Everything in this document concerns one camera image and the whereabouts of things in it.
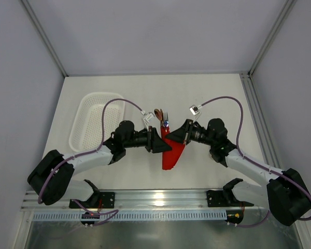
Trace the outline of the iridescent rainbow spoon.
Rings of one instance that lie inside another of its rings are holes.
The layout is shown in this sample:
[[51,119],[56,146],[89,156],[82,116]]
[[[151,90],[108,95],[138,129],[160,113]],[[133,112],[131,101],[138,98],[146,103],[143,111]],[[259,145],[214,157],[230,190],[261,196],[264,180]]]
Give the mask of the iridescent rainbow spoon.
[[157,117],[157,119],[160,121],[160,113],[159,113],[160,109],[154,109],[154,114]]

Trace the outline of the red paper napkin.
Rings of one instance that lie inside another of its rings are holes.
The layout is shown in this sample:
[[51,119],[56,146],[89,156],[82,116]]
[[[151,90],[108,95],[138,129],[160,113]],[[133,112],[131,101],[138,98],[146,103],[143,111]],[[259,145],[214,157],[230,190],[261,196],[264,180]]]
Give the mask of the red paper napkin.
[[170,132],[169,127],[161,125],[160,130],[162,140],[172,148],[172,150],[162,153],[162,170],[171,170],[178,162],[186,145],[166,138]]

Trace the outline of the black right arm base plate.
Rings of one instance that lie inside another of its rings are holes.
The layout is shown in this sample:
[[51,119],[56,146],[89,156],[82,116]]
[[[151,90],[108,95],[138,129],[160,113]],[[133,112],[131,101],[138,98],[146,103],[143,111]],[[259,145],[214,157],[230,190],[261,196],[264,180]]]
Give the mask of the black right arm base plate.
[[208,190],[206,198],[207,205],[210,208],[254,206],[250,202],[237,200],[231,190]]

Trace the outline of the gold knife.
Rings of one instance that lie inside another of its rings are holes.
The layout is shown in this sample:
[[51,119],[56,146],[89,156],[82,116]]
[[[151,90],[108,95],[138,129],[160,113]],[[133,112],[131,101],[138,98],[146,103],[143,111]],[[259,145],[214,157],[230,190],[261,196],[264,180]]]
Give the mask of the gold knife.
[[163,110],[160,109],[159,111],[160,113],[160,123],[161,123],[161,126],[164,127],[164,116],[163,116]]

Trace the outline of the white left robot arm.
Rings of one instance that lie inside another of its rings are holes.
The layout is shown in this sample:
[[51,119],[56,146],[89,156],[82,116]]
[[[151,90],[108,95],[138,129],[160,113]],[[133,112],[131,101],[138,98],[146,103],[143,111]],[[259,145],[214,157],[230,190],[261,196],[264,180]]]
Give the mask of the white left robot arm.
[[40,204],[52,205],[69,199],[71,208],[78,205],[96,208],[102,197],[99,189],[90,180],[75,181],[73,176],[94,167],[114,164],[126,155],[126,149],[134,147],[144,147],[154,154],[172,149],[156,128],[137,132],[131,121],[124,120],[100,148],[66,156],[56,149],[49,151],[30,173],[27,182],[38,194]]

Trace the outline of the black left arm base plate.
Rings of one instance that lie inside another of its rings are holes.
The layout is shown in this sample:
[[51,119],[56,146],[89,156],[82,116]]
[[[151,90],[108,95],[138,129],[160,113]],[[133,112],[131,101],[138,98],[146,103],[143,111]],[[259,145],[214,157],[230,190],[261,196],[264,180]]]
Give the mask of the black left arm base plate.
[[115,206],[115,192],[96,192],[86,201],[78,202],[86,209],[113,209]]

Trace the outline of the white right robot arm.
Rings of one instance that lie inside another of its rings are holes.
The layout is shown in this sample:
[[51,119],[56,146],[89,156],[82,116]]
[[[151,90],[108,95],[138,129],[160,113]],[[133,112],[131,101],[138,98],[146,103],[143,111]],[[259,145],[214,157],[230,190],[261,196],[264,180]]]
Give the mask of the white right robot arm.
[[311,195],[298,171],[282,171],[250,159],[228,139],[228,131],[220,118],[210,120],[206,128],[187,119],[166,138],[186,145],[191,141],[208,145],[216,163],[253,180],[250,184],[235,178],[223,186],[218,194],[228,206],[248,202],[263,207],[285,226],[311,219]]

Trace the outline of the iridescent rainbow fork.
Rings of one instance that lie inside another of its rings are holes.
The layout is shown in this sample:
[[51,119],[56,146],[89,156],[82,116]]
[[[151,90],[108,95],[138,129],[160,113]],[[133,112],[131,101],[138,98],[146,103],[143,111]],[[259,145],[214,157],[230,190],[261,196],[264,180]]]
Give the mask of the iridescent rainbow fork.
[[166,132],[169,131],[169,118],[168,118],[167,112],[163,113],[163,127],[164,127]]

